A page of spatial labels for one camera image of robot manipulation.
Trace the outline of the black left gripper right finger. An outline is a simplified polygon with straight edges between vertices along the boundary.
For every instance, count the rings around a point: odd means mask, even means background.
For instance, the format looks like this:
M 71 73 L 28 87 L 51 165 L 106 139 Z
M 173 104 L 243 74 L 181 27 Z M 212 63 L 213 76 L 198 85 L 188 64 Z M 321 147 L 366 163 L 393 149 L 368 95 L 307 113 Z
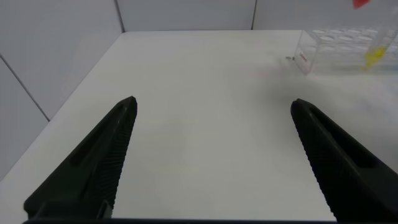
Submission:
M 315 105 L 290 106 L 295 128 L 338 222 L 396 222 L 397 173 Z

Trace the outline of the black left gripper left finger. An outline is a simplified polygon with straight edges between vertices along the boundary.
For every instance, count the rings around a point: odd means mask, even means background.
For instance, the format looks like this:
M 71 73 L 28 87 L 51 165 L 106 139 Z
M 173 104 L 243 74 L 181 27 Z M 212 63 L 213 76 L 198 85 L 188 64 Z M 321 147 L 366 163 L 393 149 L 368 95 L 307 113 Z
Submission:
M 29 219 L 111 218 L 137 101 L 118 102 L 24 202 Z

